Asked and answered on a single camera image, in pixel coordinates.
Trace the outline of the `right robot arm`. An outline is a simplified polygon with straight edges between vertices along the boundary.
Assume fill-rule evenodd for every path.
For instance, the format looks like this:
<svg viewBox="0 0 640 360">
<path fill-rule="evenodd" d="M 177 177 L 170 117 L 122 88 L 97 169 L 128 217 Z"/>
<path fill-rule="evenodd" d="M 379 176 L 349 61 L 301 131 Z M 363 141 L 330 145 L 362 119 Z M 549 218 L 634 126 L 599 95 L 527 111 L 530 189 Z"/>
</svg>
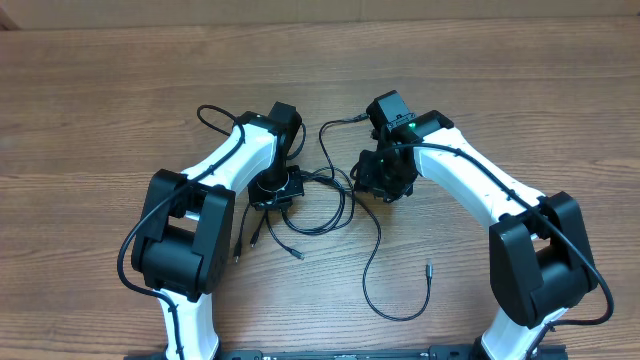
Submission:
<svg viewBox="0 0 640 360">
<path fill-rule="evenodd" d="M 490 285 L 499 305 L 491 326 L 471 345 L 433 346 L 429 356 L 459 359 L 565 359 L 564 347 L 544 347 L 545 335 L 573 326 L 565 313 L 596 287 L 612 293 L 593 259 L 579 204 L 565 192 L 546 196 L 514 179 L 475 150 L 436 110 L 417 115 L 396 91 L 366 109 L 375 150 L 361 152 L 355 187 L 394 202 L 418 177 L 439 184 L 488 232 Z"/>
</svg>

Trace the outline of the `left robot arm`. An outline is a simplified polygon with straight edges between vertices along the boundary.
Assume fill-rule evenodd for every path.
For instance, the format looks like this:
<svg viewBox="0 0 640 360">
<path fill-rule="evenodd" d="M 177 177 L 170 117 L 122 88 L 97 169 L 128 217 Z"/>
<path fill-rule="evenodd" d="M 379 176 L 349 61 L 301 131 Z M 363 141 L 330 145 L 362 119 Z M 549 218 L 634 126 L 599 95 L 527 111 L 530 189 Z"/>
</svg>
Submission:
<svg viewBox="0 0 640 360">
<path fill-rule="evenodd" d="M 213 359 L 219 337 L 212 294 L 231 244 L 237 196 L 258 210 L 285 210 L 304 193 L 300 170 L 288 165 L 302 118 L 277 102 L 268 115 L 233 116 L 227 140 L 181 172 L 161 169 L 150 180 L 139 222 L 117 259 L 121 282 L 156 298 L 168 338 L 159 359 Z"/>
</svg>

